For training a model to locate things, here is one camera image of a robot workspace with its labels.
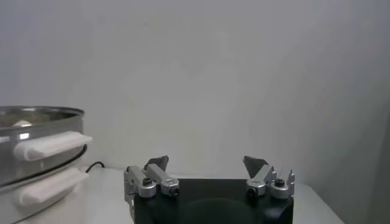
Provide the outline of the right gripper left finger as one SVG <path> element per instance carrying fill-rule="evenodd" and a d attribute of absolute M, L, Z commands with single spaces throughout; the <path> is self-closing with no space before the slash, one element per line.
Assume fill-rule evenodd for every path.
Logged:
<path fill-rule="evenodd" d="M 130 203 L 134 196 L 153 198 L 160 193 L 176 198 L 180 194 L 180 183 L 166 173 L 168 155 L 151 158 L 143 168 L 128 166 L 124 171 L 124 199 Z"/>

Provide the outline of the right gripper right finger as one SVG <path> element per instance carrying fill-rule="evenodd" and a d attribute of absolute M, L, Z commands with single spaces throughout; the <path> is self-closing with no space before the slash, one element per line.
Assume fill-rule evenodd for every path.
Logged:
<path fill-rule="evenodd" d="M 246 180 L 246 195 L 258 198 L 266 194 L 278 200 L 294 196 L 296 176 L 290 169 L 277 173 L 264 159 L 244 156 L 243 163 L 249 174 Z"/>

